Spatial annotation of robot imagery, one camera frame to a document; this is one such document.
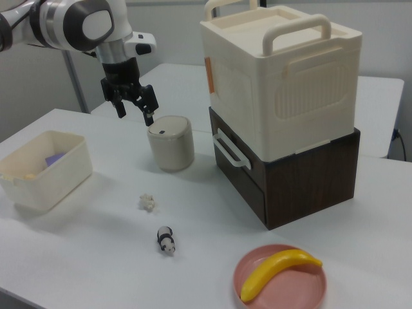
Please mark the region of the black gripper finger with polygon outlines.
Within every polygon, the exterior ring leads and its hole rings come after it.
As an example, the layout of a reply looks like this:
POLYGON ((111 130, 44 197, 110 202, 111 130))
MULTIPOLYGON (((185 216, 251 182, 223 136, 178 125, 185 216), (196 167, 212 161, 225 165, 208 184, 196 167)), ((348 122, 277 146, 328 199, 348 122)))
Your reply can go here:
POLYGON ((119 87, 111 84, 107 79, 102 79, 100 81, 102 92, 106 101, 110 102, 115 108, 118 118, 123 118, 126 116, 126 109, 124 103, 122 102, 122 96, 119 87))
POLYGON ((125 91, 125 99, 132 102, 142 112, 145 125, 151 126, 154 123, 153 115, 159 108, 152 85, 127 84, 125 91))

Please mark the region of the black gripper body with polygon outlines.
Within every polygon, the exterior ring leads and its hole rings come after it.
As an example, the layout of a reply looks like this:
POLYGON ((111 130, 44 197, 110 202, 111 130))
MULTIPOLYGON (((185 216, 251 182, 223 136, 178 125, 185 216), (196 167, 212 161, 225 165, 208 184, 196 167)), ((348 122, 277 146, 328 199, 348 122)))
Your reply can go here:
POLYGON ((102 89, 104 92, 110 91, 115 86, 122 86, 131 89, 133 92, 139 92, 141 87, 139 78, 140 71, 135 58, 124 62, 102 65, 105 78, 102 79, 102 89))

